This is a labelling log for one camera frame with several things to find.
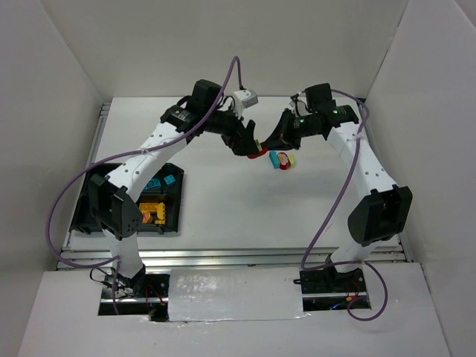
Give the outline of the yellow lego brick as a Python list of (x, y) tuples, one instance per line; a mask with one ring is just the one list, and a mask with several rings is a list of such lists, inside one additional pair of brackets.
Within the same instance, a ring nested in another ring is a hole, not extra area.
[(160, 202), (156, 206), (156, 225), (164, 225), (167, 221), (166, 206), (163, 202)]

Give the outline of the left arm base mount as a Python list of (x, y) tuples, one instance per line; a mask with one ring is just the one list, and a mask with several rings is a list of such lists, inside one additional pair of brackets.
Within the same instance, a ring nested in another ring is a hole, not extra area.
[(102, 268), (92, 269), (89, 279), (102, 288), (99, 316), (144, 315), (154, 322), (169, 321), (170, 274), (147, 274), (136, 292), (119, 280), (112, 289), (113, 273)]

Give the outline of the small blue lego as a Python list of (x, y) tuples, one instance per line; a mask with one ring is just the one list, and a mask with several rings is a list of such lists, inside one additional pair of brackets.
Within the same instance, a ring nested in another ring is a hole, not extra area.
[(164, 177), (164, 182), (167, 186), (173, 186), (176, 183), (176, 178), (174, 175), (168, 175)]

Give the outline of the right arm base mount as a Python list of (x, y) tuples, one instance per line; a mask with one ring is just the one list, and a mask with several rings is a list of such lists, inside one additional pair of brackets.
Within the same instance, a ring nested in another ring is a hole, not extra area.
[(293, 283), (300, 287), (304, 312), (346, 310), (350, 302), (351, 309), (370, 308), (361, 268), (343, 274), (335, 268), (300, 271)]

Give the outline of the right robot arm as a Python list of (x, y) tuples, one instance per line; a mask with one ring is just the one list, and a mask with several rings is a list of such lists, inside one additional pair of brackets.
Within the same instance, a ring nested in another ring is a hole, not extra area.
[(349, 237), (324, 268), (349, 274), (383, 242), (403, 231), (413, 194), (387, 173), (369, 145), (364, 124), (370, 114), (359, 115), (350, 105), (338, 105), (334, 94), (337, 90), (323, 83), (293, 95), (290, 107), (261, 146), (268, 151), (298, 150), (303, 138), (320, 135), (338, 153), (348, 174), (324, 224), (329, 224), (350, 185), (356, 188), (358, 204), (347, 218)]

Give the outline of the orange L-shaped lego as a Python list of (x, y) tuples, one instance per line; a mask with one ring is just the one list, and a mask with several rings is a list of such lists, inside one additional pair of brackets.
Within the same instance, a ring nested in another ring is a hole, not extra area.
[(139, 204), (141, 212), (149, 211), (150, 213), (156, 213), (158, 209), (158, 203), (155, 202), (142, 202)]

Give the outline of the orange printed lego brick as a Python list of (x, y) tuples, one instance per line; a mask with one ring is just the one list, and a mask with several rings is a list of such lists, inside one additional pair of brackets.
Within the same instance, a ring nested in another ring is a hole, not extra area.
[(153, 221), (152, 214), (149, 211), (142, 212), (142, 224), (148, 225)]

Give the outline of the black compartment tray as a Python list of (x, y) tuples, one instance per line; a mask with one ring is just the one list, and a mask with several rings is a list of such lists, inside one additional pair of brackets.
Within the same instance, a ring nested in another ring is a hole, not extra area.
[[(144, 214), (141, 233), (165, 234), (179, 231), (184, 170), (166, 163), (144, 187), (137, 206)], [(87, 183), (84, 182), (75, 207), (70, 231), (99, 232), (100, 226), (89, 210)]]

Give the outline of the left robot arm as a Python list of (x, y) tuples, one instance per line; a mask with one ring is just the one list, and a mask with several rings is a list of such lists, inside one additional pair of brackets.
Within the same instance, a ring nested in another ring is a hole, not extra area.
[(258, 153), (253, 121), (243, 122), (245, 109), (257, 104), (258, 96), (240, 88), (231, 95), (229, 109), (222, 111), (223, 88), (199, 80), (191, 95), (181, 98), (161, 116), (159, 123), (138, 153), (105, 176), (93, 175), (88, 181), (91, 215), (109, 239), (113, 282), (121, 282), (135, 294), (146, 283), (146, 268), (138, 251), (137, 231), (143, 222), (138, 200), (147, 183), (176, 153), (196, 136), (211, 132), (222, 137), (234, 155)]

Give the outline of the red arch lego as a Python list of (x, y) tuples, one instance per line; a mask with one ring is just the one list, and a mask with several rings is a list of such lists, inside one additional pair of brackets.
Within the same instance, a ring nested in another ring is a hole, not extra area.
[(265, 155), (267, 152), (268, 152), (268, 149), (264, 148), (264, 149), (261, 149), (258, 153), (248, 155), (248, 158), (249, 159), (256, 159), (256, 158), (259, 158), (259, 157)]

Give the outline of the aluminium front rail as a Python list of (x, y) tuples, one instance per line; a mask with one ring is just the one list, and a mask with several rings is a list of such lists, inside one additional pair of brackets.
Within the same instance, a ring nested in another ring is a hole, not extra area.
[[(324, 263), (331, 248), (314, 249), (306, 259), (308, 266)], [(144, 265), (151, 269), (228, 268), (258, 266), (299, 266), (303, 251), (300, 249), (239, 249), (239, 250), (152, 250), (140, 251)], [(99, 263), (111, 257), (108, 251), (64, 251), (62, 258), (83, 265)], [(371, 263), (402, 263), (406, 256), (401, 246), (378, 248), (366, 260)]]

